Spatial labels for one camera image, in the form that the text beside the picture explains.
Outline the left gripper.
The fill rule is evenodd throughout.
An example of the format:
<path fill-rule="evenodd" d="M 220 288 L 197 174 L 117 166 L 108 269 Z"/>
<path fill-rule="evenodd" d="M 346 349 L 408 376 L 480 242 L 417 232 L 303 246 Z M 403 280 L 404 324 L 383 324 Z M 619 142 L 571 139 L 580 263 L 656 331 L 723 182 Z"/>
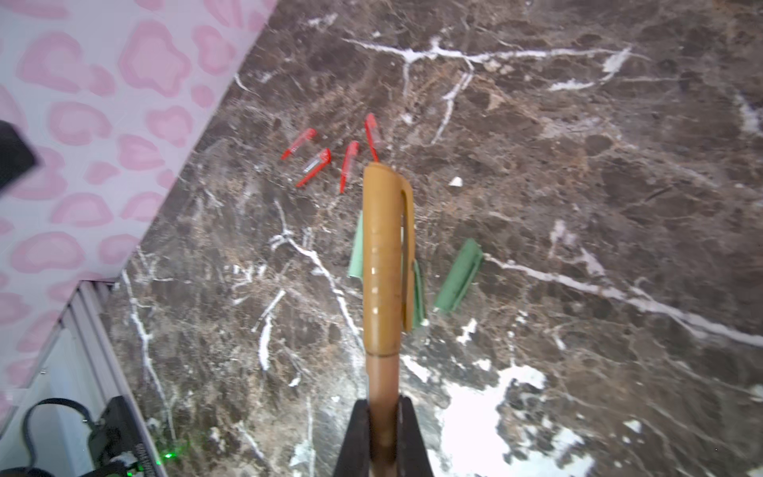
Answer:
<path fill-rule="evenodd" d="M 39 159 L 22 134 L 2 120 L 0 130 L 0 190 L 13 187 L 39 167 Z"/>

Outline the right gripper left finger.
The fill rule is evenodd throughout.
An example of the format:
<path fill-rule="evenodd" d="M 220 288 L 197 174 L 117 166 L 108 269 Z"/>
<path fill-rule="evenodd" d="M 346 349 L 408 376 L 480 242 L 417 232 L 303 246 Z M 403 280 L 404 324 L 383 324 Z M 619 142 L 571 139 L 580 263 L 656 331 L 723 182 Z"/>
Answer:
<path fill-rule="evenodd" d="M 369 477 L 371 471 L 371 425 L 369 403 L 358 399 L 342 442 L 333 477 Z"/>

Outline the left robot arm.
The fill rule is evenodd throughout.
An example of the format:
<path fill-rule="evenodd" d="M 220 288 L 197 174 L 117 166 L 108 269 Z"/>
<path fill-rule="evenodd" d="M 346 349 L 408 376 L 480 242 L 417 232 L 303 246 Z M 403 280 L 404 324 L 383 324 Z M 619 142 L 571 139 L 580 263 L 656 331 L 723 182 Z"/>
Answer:
<path fill-rule="evenodd" d="M 1 125 L 1 472 L 159 476 L 103 323 L 138 245 L 103 196 L 69 188 L 57 151 Z"/>

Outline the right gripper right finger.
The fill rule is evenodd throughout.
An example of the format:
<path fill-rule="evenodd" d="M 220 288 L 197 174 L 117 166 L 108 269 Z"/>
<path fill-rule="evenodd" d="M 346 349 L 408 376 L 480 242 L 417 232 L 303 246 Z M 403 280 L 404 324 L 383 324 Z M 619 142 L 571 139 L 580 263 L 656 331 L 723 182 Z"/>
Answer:
<path fill-rule="evenodd" d="M 433 477 L 413 403 L 403 395 L 397 402 L 395 463 L 397 477 Z"/>

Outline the brown pen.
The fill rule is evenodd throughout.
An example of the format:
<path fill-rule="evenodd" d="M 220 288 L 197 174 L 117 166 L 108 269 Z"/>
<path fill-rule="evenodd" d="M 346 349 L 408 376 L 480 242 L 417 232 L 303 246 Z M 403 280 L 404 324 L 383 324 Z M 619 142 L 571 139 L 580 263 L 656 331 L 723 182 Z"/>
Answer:
<path fill-rule="evenodd" d="M 363 255 L 371 475 L 395 476 L 399 353 L 415 309 L 414 203 L 409 182 L 379 162 L 364 170 Z"/>

